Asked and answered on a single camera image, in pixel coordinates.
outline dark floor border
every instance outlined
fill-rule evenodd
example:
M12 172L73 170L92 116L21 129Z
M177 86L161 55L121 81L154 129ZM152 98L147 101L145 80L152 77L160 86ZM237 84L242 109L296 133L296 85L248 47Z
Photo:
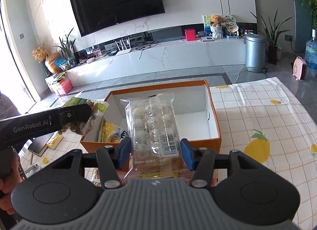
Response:
M83 90L83 91L77 91L77 92L72 92L72 93L67 93L64 95L61 95L60 97L67 97L70 95L76 95L80 92L85 93L85 92L90 92L90 91L99 91L99 90L105 90L105 89L110 89L110 88L117 88L117 87L122 87L122 86L130 86L130 85L137 85L137 84L146 84L146 83L155 83L155 82L162 82L162 81L170 81L170 80L179 80L179 79L187 79L187 78L199 78L199 77L210 77L210 76L222 76L224 82L229 85L231 84L231 81L229 77L227 76L226 73L212 73L212 74L199 74L199 75L186 75L186 76L178 76L178 77L169 77L169 78L163 78L163 79L153 79L153 80L145 80L145 81L139 81L139 82L132 82L132 83L126 83L126 84L117 84L117 85L111 85L111 86L105 86L105 87L100 87L100 88L95 88L95 89L88 89L88 90ZM52 107L60 98L58 97L51 105Z

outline door frame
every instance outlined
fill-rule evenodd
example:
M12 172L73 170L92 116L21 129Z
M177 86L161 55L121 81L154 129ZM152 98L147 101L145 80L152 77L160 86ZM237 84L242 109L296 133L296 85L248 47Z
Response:
M15 61L15 64L17 66L18 71L20 72L22 80L24 81L31 96L33 97L33 99L35 101L40 101L41 97L37 93L32 81L31 81L31 78L29 77L29 74L27 73L27 71L24 67L21 56L18 52L18 48L16 46L16 43L15 43L15 40L13 37L13 33L12 33L12 29L10 26L10 20L9 20L9 16L8 16L6 1L5 0L0 0L0 1L1 1L1 11L2 11L2 21L3 21L3 25L4 25L4 31L6 33L7 40L9 42L8 45L9 45L9 49L12 53L13 60Z

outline black notebook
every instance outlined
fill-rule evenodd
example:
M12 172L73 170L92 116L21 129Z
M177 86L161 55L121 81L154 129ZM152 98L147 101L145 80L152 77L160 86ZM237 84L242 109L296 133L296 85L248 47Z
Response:
M36 137L32 143L29 145L28 150L30 152L33 152L34 154L38 156L42 156L44 151L47 149L46 143L49 141L49 139L53 136L54 133L42 135L39 137Z

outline wall-mounted television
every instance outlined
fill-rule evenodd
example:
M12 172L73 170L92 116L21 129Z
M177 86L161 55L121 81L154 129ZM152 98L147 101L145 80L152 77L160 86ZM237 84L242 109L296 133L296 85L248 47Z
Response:
M81 36L129 20L165 13L163 0L70 0Z

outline dried flower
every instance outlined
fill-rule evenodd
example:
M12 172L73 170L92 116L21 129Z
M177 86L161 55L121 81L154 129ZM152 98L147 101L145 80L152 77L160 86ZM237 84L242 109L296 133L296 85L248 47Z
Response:
M50 54L47 52L44 44L37 45L36 49L32 51L33 57L37 59L38 61L43 61L46 59Z

